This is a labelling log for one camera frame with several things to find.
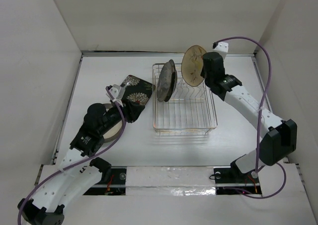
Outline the black floral square plate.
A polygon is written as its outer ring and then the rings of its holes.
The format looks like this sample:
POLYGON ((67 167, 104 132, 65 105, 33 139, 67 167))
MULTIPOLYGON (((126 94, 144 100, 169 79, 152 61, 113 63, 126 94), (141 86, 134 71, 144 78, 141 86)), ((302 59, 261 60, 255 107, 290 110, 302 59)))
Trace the black floral square plate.
POLYGON ((123 100, 132 101, 140 105, 146 105, 152 96, 155 86, 134 75, 128 75, 120 85, 125 88, 123 100))

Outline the beige leaf pattern plate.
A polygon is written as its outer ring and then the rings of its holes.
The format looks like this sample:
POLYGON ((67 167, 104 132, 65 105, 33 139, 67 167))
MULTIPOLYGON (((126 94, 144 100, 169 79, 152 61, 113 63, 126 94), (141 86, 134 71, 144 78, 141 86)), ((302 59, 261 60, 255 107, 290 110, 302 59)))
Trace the beige leaf pattern plate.
POLYGON ((199 45, 191 46, 184 54, 181 63, 183 80, 191 87, 199 86, 204 80, 201 76, 203 55, 206 50, 199 45))

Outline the grey reindeer round plate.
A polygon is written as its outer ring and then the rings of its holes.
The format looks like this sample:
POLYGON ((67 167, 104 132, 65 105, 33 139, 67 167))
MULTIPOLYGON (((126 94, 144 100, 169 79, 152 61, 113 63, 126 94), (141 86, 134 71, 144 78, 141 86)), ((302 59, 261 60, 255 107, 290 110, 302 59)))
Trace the grey reindeer round plate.
POLYGON ((163 102, 168 95, 172 77, 172 66, 170 62, 166 62, 161 69, 157 83, 157 99, 163 102))

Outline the cream plate black glossy rim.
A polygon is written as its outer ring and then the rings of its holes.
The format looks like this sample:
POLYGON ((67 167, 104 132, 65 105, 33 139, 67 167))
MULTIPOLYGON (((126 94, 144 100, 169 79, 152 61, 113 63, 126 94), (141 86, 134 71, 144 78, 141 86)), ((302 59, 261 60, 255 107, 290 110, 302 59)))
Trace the cream plate black glossy rim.
POLYGON ((170 98, 172 97, 172 95, 175 91, 176 84, 177 84, 177 71, 176 71, 175 63, 172 59, 170 59, 168 62, 171 65, 172 74, 171 74, 171 85, 170 85, 168 94, 164 100, 165 102, 168 102, 170 100, 170 98))

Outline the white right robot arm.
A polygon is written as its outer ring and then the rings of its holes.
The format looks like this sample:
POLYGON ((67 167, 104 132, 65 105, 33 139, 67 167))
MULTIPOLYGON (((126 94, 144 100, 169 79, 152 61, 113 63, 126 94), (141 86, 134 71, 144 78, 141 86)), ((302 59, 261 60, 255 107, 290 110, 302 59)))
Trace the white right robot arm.
POLYGON ((296 150, 297 124, 274 115, 251 96, 242 82, 225 73, 223 57, 217 52, 202 57, 201 76, 213 94, 236 109, 256 129, 256 149, 231 163, 230 178, 241 182, 262 166, 273 166, 296 150))

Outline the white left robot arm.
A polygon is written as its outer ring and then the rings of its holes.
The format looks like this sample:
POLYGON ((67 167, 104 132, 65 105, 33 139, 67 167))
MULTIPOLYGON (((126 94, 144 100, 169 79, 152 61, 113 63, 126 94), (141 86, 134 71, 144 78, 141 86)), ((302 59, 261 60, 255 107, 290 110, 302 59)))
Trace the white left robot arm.
POLYGON ((88 107, 83 124, 70 143, 56 172, 43 179, 18 204, 17 223, 31 225, 60 225, 64 209, 92 185, 106 183, 111 176, 111 164, 100 156, 112 148, 118 138, 105 142, 104 135, 118 123, 121 136, 126 124, 134 123, 145 106, 139 102, 117 101, 107 109, 95 103, 88 107))

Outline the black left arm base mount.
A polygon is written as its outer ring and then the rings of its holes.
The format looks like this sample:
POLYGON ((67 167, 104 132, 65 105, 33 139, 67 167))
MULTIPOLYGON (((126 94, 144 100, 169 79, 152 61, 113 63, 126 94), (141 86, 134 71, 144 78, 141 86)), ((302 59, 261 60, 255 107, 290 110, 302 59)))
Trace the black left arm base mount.
POLYGON ((97 168, 101 179, 98 183, 90 187, 85 195, 91 196, 119 196, 126 193, 126 173, 127 167, 113 167, 107 161, 97 157, 90 164, 97 168))

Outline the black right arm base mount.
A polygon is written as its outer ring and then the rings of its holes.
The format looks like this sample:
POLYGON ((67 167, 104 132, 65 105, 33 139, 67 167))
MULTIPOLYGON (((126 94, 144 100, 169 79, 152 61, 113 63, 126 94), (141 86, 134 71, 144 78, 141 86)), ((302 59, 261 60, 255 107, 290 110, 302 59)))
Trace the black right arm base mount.
POLYGON ((210 180, 215 182, 217 195, 261 195, 261 186, 255 169, 241 173, 232 162, 230 166, 214 167, 210 180))

